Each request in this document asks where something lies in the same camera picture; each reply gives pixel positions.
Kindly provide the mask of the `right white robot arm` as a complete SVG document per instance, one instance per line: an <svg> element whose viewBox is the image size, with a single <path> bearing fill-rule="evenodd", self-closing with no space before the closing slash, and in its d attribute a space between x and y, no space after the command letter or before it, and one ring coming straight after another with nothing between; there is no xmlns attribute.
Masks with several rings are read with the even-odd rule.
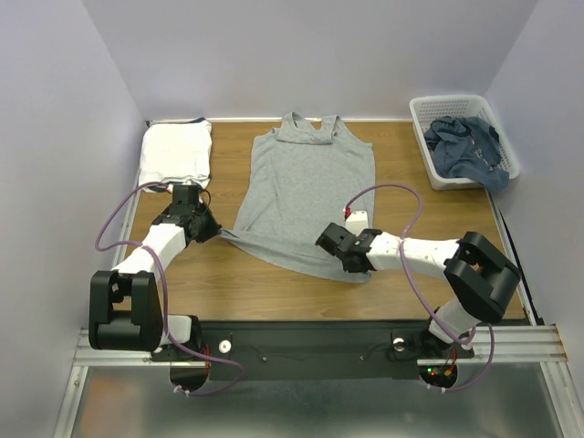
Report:
<svg viewBox="0 0 584 438"><path fill-rule="evenodd" d="M480 323L500 322L521 279L516 265L476 232L467 232L460 239L433 241L378 229L355 235L331 223L316 245L340 260L348 273L401 269L409 282L414 273L445 280L454 298L437 310L419 290L414 291L431 318L429 328L420 334L421 348L431 356L442 355L454 343L467 344L463 334Z"/></svg>

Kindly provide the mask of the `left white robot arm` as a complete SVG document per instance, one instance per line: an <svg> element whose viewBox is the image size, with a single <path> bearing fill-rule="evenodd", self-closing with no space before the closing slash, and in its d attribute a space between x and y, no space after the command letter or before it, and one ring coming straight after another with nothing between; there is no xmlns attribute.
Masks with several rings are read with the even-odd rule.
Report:
<svg viewBox="0 0 584 438"><path fill-rule="evenodd" d="M219 235L219 225L198 184L176 184L172 201L151 223L140 241L100 244L105 252L130 245L131 254L110 271L96 272L89 286L89 344L97 350L154 352L171 345L182 359L196 358L203 337L194 331L193 317L168 315L165 270L190 243L202 244Z"/></svg>

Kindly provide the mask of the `grey tank top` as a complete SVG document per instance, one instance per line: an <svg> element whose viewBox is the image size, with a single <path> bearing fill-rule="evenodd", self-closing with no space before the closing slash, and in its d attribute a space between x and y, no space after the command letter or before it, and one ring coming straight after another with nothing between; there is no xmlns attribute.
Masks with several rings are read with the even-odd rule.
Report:
<svg viewBox="0 0 584 438"><path fill-rule="evenodd" d="M363 284L316 245L325 228L341 224L347 202L375 183L371 144L336 116L319 128L288 113L279 127L254 139L249 187L235 224L221 237L271 265L327 280Z"/></svg>

